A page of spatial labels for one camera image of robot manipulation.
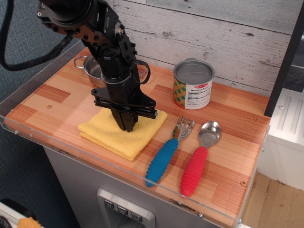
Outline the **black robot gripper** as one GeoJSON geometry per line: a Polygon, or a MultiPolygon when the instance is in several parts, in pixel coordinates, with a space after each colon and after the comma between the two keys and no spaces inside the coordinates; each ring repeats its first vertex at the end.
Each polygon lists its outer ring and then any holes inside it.
{"type": "Polygon", "coordinates": [[[106,87],[92,89],[91,94],[95,97],[95,105],[111,108],[112,116],[120,129],[131,132],[138,122],[138,115],[153,119],[157,116],[156,102],[144,94],[140,86],[138,67],[133,64],[130,75],[124,81],[107,83],[106,87]]]}

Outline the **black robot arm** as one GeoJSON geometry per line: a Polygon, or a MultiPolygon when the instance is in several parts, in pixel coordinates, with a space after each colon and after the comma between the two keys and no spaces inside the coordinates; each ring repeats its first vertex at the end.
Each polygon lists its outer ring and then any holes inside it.
{"type": "Polygon", "coordinates": [[[139,116],[156,118],[156,102],[140,89],[150,68],[136,59],[136,44],[106,1],[41,0],[38,5],[38,17],[47,28],[82,40],[98,62],[105,87],[91,94],[97,106],[111,110],[122,130],[131,132],[139,116]]]}

